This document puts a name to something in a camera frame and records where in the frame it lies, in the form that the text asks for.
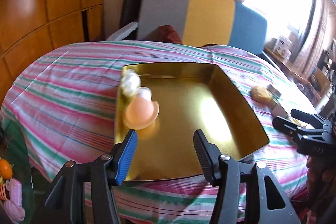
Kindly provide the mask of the gold tin box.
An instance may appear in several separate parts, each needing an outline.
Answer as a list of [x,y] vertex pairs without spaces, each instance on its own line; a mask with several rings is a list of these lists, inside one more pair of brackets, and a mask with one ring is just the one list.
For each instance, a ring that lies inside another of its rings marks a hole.
[[156,120],[138,131],[127,180],[161,181],[197,176],[202,169],[193,134],[235,160],[265,147],[269,138],[238,88],[215,64],[143,63],[126,65],[159,104]]

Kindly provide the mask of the wooden side desk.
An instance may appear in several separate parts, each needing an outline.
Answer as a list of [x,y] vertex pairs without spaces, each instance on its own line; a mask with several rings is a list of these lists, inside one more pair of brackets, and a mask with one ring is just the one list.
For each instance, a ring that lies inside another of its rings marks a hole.
[[313,73],[310,76],[304,76],[294,68],[290,61],[283,59],[268,47],[264,48],[264,52],[276,63],[286,77],[298,86],[299,90],[306,95],[315,109],[320,112],[329,101],[331,95],[329,78],[319,68],[313,69]]

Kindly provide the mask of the blue white small carton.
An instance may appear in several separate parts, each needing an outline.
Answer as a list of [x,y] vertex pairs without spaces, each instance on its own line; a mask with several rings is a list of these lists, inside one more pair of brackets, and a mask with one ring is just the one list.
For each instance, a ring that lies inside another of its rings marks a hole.
[[270,92],[270,94],[272,94],[272,96],[276,97],[276,98],[280,98],[282,93],[277,90],[272,84],[269,84],[266,87],[267,91]]

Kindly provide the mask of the white plastic ball in box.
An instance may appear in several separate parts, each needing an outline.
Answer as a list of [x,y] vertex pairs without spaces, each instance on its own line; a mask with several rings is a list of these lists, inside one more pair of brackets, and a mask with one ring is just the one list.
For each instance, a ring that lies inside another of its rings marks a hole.
[[141,79],[133,69],[128,69],[121,77],[120,87],[126,97],[132,97],[141,86]]

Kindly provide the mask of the striped pink green tablecloth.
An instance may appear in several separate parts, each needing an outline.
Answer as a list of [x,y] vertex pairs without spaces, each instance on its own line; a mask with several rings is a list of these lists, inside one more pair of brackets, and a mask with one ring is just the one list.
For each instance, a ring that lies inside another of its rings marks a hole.
[[[313,113],[314,107],[282,72],[234,47],[135,41],[61,47],[37,59],[14,81],[1,107],[3,126],[22,133],[30,163],[51,181],[68,160],[88,162],[113,147],[116,94],[124,65],[174,61],[213,63],[225,71],[270,139],[246,161],[265,161],[289,198],[306,188],[307,157],[273,129],[269,109],[251,100],[249,91],[272,84],[292,108]],[[217,195],[203,175],[113,191],[121,216],[135,223],[209,223]]]

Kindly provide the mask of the white box on desk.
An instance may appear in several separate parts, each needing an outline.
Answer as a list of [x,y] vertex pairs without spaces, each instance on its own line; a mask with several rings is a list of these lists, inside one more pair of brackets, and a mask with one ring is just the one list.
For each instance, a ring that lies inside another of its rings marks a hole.
[[274,53],[277,53],[282,58],[285,58],[291,46],[291,43],[292,41],[289,40],[288,38],[284,38],[283,36],[280,36],[276,40],[276,43],[274,44],[274,48],[273,48]]

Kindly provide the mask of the orange fruit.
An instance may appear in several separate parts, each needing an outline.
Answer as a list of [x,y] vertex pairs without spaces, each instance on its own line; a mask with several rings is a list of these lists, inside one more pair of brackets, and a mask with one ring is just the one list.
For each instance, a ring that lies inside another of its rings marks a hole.
[[0,174],[5,180],[9,180],[13,176],[13,169],[10,163],[2,158],[0,158]]

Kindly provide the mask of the dark red cushion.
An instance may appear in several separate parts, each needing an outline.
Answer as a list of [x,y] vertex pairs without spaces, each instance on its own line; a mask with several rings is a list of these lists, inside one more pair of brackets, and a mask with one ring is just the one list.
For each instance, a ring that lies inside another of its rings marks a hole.
[[157,27],[146,36],[146,40],[170,44],[183,44],[179,34],[171,25]]

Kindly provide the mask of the grey yellow blue chair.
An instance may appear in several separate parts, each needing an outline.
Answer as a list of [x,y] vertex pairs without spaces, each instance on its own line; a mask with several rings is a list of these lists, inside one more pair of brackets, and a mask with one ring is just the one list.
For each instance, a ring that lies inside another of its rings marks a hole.
[[274,64],[264,52],[266,19],[234,0],[123,0],[119,29],[108,39],[147,41],[163,25],[171,25],[183,45],[228,45]]

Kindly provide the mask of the wooden wardrobe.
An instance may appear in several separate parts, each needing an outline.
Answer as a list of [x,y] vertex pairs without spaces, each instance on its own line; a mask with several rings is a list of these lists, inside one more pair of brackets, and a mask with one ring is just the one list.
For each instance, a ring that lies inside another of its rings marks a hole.
[[104,0],[1,0],[1,96],[44,54],[104,37]]

